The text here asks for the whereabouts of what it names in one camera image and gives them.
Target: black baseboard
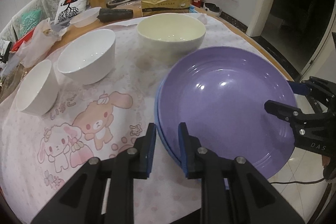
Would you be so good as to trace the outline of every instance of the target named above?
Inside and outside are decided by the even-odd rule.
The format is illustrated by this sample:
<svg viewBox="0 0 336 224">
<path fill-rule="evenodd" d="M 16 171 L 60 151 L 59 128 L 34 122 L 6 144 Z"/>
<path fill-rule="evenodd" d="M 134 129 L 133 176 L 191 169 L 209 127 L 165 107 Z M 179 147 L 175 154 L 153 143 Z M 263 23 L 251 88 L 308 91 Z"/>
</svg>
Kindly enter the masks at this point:
<svg viewBox="0 0 336 224">
<path fill-rule="evenodd" d="M 263 37 L 251 37 L 260 46 L 262 46 L 279 64 L 288 72 L 288 74 L 294 79 L 299 81 L 301 74 L 293 67 L 293 65 Z"/>
<path fill-rule="evenodd" d="M 239 20 L 235 19 L 234 17 L 228 15 L 225 12 L 222 12 L 219 17 L 226 20 L 230 24 L 234 25 L 237 29 L 241 30 L 243 33 L 246 33 L 247 26 L 245 24 L 241 23 Z"/>
</svg>

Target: small white bowl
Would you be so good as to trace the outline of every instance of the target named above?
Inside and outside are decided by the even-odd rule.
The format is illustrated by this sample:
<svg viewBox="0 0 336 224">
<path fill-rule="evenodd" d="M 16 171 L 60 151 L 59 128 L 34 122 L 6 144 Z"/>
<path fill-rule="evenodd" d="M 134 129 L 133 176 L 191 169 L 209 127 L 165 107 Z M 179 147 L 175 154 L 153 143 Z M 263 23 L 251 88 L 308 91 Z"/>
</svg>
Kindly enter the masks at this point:
<svg viewBox="0 0 336 224">
<path fill-rule="evenodd" d="M 94 7 L 83 11 L 82 13 L 74 16 L 70 20 L 70 24 L 74 25 L 76 28 L 82 28 L 84 26 L 87 26 L 98 20 L 97 16 L 99 15 L 100 9 L 101 7 Z"/>
<path fill-rule="evenodd" d="M 147 17 L 137 26 L 141 45 L 164 63 L 174 63 L 198 49 L 206 28 L 199 20 L 176 13 Z"/>
<path fill-rule="evenodd" d="M 38 63 L 23 79 L 16 94 L 19 111 L 41 116 L 54 105 L 59 86 L 50 60 Z"/>
<path fill-rule="evenodd" d="M 60 54 L 57 69 L 83 84 L 103 79 L 114 66 L 116 34 L 109 29 L 88 32 L 72 41 Z"/>
</svg>

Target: purple plate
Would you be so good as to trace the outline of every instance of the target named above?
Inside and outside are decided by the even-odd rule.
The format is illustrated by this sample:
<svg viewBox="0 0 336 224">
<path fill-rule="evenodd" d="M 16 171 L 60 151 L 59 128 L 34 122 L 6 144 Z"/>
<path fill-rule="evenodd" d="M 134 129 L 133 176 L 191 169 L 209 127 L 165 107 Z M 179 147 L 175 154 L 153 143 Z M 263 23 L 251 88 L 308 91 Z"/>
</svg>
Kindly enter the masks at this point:
<svg viewBox="0 0 336 224">
<path fill-rule="evenodd" d="M 276 174 L 294 150 L 289 124 L 266 113 L 274 100 L 296 106 L 280 72 L 261 57 L 233 47 L 209 47 L 176 63 L 158 98 L 164 138 L 180 159 L 177 127 L 220 157 L 244 156 L 266 178 Z"/>
</svg>

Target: large bowl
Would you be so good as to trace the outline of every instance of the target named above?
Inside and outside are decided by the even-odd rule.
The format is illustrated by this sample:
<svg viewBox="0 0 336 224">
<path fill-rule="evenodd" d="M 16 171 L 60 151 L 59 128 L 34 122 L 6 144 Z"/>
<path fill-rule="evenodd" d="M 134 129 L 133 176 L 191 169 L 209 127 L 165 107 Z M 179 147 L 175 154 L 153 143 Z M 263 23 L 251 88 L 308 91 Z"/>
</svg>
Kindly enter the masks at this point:
<svg viewBox="0 0 336 224">
<path fill-rule="evenodd" d="M 53 64 L 43 60 L 23 79 L 16 94 L 16 107 L 21 112 L 41 116 L 53 107 L 58 90 Z"/>
<path fill-rule="evenodd" d="M 57 69 L 83 85 L 103 79 L 114 66 L 116 34 L 100 29 L 72 41 L 61 53 Z"/>
<path fill-rule="evenodd" d="M 154 58 L 169 63 L 198 49 L 206 28 L 199 20 L 184 15 L 165 13 L 145 18 L 137 26 L 140 44 Z"/>
</svg>

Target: pink tablecloth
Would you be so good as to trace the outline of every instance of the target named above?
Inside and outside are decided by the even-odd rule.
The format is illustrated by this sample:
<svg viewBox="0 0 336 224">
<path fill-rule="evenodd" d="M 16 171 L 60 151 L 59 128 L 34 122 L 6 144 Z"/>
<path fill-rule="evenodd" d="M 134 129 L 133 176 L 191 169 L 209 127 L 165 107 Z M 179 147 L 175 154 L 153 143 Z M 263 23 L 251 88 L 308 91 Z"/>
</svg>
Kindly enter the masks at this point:
<svg viewBox="0 0 336 224">
<path fill-rule="evenodd" d="M 202 47 L 232 46 L 261 55 L 221 22 L 192 16 L 206 23 Z M 22 221 L 29 223 L 88 158 L 115 157 L 154 121 L 156 89 L 169 68 L 142 55 L 135 25 L 139 20 L 105 27 L 116 32 L 117 42 L 115 69 L 103 80 L 82 86 L 58 73 L 55 61 L 61 48 L 49 56 L 60 92 L 48 113 L 36 117 L 18 112 L 16 92 L 0 105 L 0 186 Z M 134 182 L 135 223 L 170 223 L 200 208 L 200 198 L 199 182 L 184 178 L 157 139 L 150 178 Z"/>
</svg>

